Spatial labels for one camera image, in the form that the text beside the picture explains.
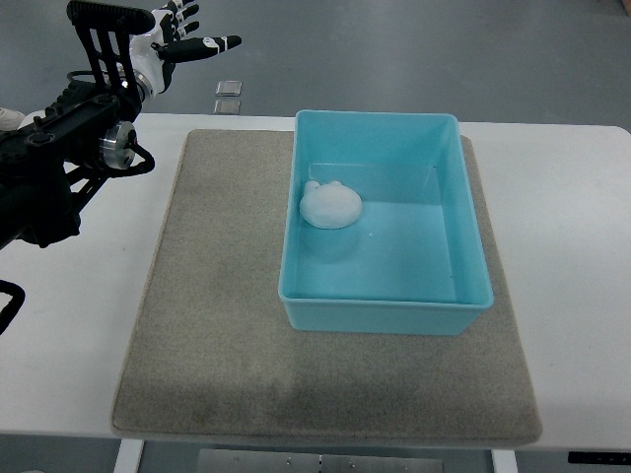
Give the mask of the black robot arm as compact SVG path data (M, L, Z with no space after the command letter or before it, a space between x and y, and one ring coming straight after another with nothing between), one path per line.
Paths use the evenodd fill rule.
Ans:
M1 244L45 248L76 236L80 213L110 178L150 172L155 161L133 122L142 96L130 40L156 24L148 11L71 1L67 16L89 59L88 75L68 87L42 117L1 134Z

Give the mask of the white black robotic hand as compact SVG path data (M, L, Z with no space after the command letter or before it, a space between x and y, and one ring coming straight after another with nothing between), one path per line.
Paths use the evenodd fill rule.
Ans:
M129 53L141 102L164 93L179 63L209 59L242 44L238 35L191 36L199 28L196 1L168 1L151 12L155 25L135 34Z

